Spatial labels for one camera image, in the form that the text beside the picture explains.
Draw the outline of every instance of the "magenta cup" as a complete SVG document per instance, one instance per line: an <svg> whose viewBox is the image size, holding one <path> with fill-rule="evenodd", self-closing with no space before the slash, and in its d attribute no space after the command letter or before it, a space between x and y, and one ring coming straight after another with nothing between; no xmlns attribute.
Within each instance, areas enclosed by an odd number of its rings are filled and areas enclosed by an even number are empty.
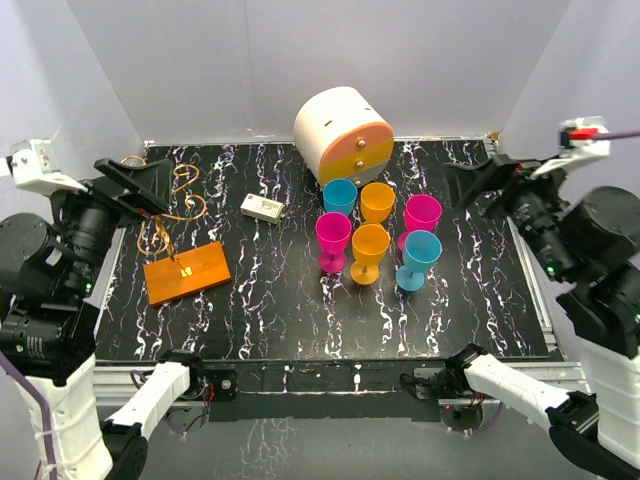
<svg viewBox="0 0 640 480"><path fill-rule="evenodd" d="M407 202L404 210L404 226L407 231L398 238L398 248L402 252L404 250L404 242L407 235L416 230L425 230L430 232L442 216L442 205L431 195L413 195Z"/></svg>
<svg viewBox="0 0 640 480"><path fill-rule="evenodd" d="M351 238L351 220L342 213L325 213L316 223L316 237L322 249L318 266L327 273L341 272L347 265L344 249Z"/></svg>

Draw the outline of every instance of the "plastic goblet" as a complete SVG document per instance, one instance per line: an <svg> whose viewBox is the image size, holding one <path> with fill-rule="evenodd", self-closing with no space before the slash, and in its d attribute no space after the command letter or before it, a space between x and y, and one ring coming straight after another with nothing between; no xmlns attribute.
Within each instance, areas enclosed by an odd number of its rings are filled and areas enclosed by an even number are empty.
<svg viewBox="0 0 640 480"><path fill-rule="evenodd" d="M396 282L403 290L415 292L424 285L424 274L436 263L442 244L433 233L416 230L407 235L402 252L404 266L396 272Z"/></svg>
<svg viewBox="0 0 640 480"><path fill-rule="evenodd" d="M362 225L353 234L353 256L351 277L360 285L370 285L380 275L378 264L389 248L389 234L382 225L369 223Z"/></svg>
<svg viewBox="0 0 640 480"><path fill-rule="evenodd" d="M346 178L336 178L324 186L322 198L327 212L339 212L349 215L356 205L358 188Z"/></svg>
<svg viewBox="0 0 640 480"><path fill-rule="evenodd" d="M351 237L351 220L342 213L325 213L316 222L316 237L322 249L318 266L327 273L342 271L347 265L344 249Z"/></svg>
<svg viewBox="0 0 640 480"><path fill-rule="evenodd" d="M360 193L360 211L367 223L382 223L391 213L396 194L386 183L372 182Z"/></svg>
<svg viewBox="0 0 640 480"><path fill-rule="evenodd" d="M416 230L425 230L430 232L442 216L442 205L431 195L413 195L407 201L407 207L404 210L404 226L407 232L398 238L398 248L402 252L404 250L404 242L407 235Z"/></svg>

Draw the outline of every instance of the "marble pattern surface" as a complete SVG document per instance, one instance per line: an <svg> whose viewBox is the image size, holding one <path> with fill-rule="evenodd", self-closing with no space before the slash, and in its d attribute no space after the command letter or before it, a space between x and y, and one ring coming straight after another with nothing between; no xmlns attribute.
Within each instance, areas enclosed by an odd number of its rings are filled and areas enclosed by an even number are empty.
<svg viewBox="0 0 640 480"><path fill-rule="evenodd" d="M142 265L154 257L138 251L138 227L131 228L107 292L99 359L155 360L168 348L211 360L443 358L471 341L498 356L548 354L508 224L479 214L492 194L467 211L449 204L442 164L485 160L482 142L397 142L379 178L397 195L385 222L394 240L404 231L401 213L410 195L428 193L444 204L434 232L443 254L425 287L411 294L395 283L402 265L395 242L371 286L350 278L351 246L344 272L318 268L314 227L323 212L321 193L292 145L156 147L147 155L149 161L165 157L201 169L173 198L171 212L187 214L189 192L202 195L208 207L196 221L166 221L177 251L221 241L233 280L150 307ZM174 186L183 181L176 178ZM284 202L280 224L243 216L247 193ZM352 219L356 228L357 209ZM151 229L143 235L147 244Z"/></svg>

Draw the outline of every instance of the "blue cup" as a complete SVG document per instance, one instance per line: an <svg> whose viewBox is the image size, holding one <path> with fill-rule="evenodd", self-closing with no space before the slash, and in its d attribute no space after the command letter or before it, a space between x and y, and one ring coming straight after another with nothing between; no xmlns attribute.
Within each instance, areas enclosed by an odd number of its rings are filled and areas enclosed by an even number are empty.
<svg viewBox="0 0 640 480"><path fill-rule="evenodd" d="M327 212L338 212L349 215L356 205L358 188L346 178L331 180L322 191L324 209Z"/></svg>
<svg viewBox="0 0 640 480"><path fill-rule="evenodd" d="M429 271L442 254L442 244L433 233L416 230L407 236L402 252L404 266L396 272L396 282L403 290L415 292L425 282Z"/></svg>

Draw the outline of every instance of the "yellow cup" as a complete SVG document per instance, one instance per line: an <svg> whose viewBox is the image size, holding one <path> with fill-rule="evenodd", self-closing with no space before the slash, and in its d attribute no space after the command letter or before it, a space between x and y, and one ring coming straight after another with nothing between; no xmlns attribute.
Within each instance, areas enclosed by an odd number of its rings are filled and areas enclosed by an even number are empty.
<svg viewBox="0 0 640 480"><path fill-rule="evenodd" d="M396 201L396 194L386 183L372 182L360 193L360 211L370 223L384 222Z"/></svg>
<svg viewBox="0 0 640 480"><path fill-rule="evenodd" d="M370 285L380 275L378 264L389 248L390 237L381 225L369 223L358 228L351 239L353 256L351 277L360 285Z"/></svg>

